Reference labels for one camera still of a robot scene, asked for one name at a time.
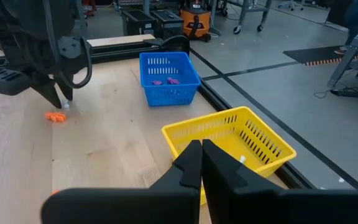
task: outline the blue basket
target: blue basket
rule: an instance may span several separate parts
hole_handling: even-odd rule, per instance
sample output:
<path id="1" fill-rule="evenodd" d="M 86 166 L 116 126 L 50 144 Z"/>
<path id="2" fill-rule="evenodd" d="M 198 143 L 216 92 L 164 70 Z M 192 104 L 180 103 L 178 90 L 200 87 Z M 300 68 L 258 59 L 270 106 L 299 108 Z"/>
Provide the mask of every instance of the blue basket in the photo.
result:
<path id="1" fill-rule="evenodd" d="M 140 80 L 149 106 L 188 105 L 193 101 L 200 78 L 184 52 L 140 54 Z M 180 84 L 168 84 L 168 78 Z M 163 85 L 153 85 L 161 81 Z"/>

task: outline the yellow basket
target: yellow basket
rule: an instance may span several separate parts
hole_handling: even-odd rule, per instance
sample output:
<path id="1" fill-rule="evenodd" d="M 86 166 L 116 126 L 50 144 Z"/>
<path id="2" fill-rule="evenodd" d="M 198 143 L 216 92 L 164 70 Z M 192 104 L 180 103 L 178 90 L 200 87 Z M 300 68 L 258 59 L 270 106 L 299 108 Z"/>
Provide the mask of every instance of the yellow basket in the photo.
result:
<path id="1" fill-rule="evenodd" d="M 295 158 L 295 150 L 245 106 L 169 124 L 162 133 L 175 160 L 194 139 L 210 139 L 262 177 Z M 201 204 L 206 203 L 204 188 Z"/>

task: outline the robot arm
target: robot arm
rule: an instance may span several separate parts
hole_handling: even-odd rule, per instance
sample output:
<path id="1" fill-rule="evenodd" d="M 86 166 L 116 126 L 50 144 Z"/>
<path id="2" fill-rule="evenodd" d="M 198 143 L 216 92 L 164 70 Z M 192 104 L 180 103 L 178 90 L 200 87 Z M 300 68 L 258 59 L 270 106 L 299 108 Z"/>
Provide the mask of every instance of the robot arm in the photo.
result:
<path id="1" fill-rule="evenodd" d="M 61 108 L 55 83 L 72 100 L 73 88 L 89 82 L 91 46 L 71 34 L 71 12 L 70 0 L 0 0 L 0 49 L 7 62 L 0 72 L 0 93 L 16 95 L 31 87 Z M 73 83 L 84 67 L 86 78 Z"/>

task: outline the black floor mat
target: black floor mat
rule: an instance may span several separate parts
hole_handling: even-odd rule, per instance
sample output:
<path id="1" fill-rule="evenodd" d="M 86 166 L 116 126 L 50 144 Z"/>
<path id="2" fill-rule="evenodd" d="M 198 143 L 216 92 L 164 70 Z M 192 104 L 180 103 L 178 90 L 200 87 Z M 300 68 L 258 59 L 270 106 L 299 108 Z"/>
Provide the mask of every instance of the black floor mat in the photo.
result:
<path id="1" fill-rule="evenodd" d="M 283 53 L 305 65 L 322 65 L 340 62 L 343 55 L 335 54 L 335 50 L 339 48 L 340 46 L 320 47 L 315 49 L 287 50 Z"/>

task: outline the orange vacuum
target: orange vacuum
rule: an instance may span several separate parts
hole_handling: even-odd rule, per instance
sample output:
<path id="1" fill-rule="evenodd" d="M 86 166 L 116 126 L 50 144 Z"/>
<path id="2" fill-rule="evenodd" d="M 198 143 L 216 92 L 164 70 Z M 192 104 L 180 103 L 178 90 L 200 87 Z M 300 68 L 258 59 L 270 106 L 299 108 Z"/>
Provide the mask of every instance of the orange vacuum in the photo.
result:
<path id="1" fill-rule="evenodd" d="M 204 9 L 200 0 L 185 0 L 180 17 L 184 20 L 183 33 L 190 40 L 211 40 L 209 32 L 209 18 L 211 12 Z"/>

